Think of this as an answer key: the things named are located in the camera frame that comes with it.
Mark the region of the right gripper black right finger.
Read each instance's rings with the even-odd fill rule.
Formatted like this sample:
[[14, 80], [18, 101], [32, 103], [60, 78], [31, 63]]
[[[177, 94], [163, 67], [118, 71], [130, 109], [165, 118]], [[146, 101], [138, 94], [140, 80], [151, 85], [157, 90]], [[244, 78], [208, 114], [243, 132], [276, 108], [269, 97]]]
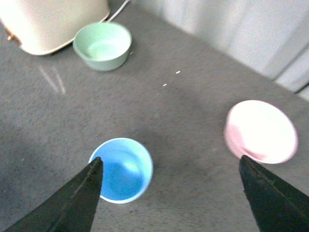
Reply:
[[261, 232], [307, 232], [309, 197], [248, 156], [239, 161], [244, 193]]

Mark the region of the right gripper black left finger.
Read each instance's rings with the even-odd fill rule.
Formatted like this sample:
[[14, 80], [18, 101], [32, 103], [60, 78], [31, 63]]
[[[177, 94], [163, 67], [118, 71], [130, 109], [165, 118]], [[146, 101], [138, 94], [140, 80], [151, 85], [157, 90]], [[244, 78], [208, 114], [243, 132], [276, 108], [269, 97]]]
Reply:
[[89, 232], [100, 196], [103, 162], [95, 158], [7, 232]]

